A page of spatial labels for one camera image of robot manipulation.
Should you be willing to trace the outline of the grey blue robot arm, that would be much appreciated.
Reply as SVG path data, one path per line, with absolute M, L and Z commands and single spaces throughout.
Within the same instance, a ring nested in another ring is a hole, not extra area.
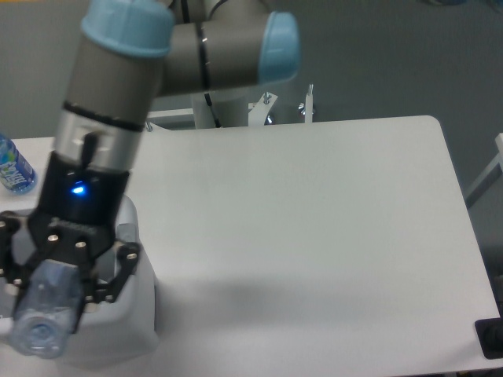
M 219 1 L 207 19 L 159 1 L 92 1 L 35 208 L 1 214 L 1 276 L 18 331 L 78 330 L 115 302 L 141 246 L 115 223 L 157 97 L 292 79 L 299 27 L 261 1 Z

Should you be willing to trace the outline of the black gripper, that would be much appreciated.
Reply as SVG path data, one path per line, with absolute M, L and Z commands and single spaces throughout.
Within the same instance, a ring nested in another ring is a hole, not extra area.
M 14 314 L 31 274 L 44 260 L 76 265 L 82 297 L 72 334 L 84 313 L 101 302 L 115 303 L 136 272 L 141 244 L 115 240 L 114 225 L 129 179 L 128 171 L 82 166 L 51 152 L 37 207 L 28 216 L 1 213 L 1 280 Z M 110 247 L 119 263 L 109 282 L 99 283 L 95 261 Z

